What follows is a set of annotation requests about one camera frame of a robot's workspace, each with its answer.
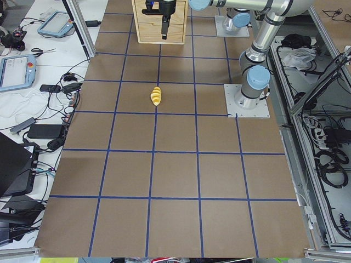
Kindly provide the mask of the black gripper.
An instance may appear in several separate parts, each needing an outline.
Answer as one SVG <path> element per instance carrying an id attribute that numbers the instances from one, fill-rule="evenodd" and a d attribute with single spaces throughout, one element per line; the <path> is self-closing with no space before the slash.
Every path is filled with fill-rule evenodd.
<path id="1" fill-rule="evenodd" d="M 154 3 L 158 2 L 158 8 L 154 9 Z M 164 1 L 164 0 L 146 0 L 145 6 L 141 12 L 145 15 L 163 15 L 162 24 L 161 24 L 161 36 L 163 40 L 167 39 L 169 22 L 171 15 L 175 13 L 176 9 L 176 0 Z"/>

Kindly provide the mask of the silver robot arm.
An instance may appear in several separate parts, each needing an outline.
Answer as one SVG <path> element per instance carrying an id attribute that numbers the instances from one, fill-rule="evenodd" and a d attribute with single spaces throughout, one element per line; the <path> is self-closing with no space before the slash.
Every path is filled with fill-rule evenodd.
<path id="1" fill-rule="evenodd" d="M 268 86 L 270 72 L 263 63 L 269 47 L 280 26 L 287 17 L 305 12 L 313 1 L 189 1 L 193 10 L 202 11 L 209 6 L 239 8 L 248 10 L 267 10 L 264 20 L 251 47 L 246 49 L 239 60 L 244 82 L 234 95 L 235 103 L 244 109 L 254 109 L 260 95 Z"/>
<path id="2" fill-rule="evenodd" d="M 248 9 L 227 8 L 227 16 L 223 27 L 227 32 L 237 31 L 250 23 L 250 11 Z"/>

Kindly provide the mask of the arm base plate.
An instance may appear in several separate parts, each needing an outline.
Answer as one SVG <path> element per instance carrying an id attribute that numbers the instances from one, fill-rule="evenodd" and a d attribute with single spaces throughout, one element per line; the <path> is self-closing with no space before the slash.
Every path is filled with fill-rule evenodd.
<path id="1" fill-rule="evenodd" d="M 265 93 L 260 97 L 248 99 L 241 92 L 241 84 L 224 84 L 227 116 L 230 118 L 269 118 Z"/>
<path id="2" fill-rule="evenodd" d="M 227 16 L 216 15 L 215 26 L 217 37 L 249 38 L 250 33 L 247 26 L 235 27 L 232 19 Z"/>

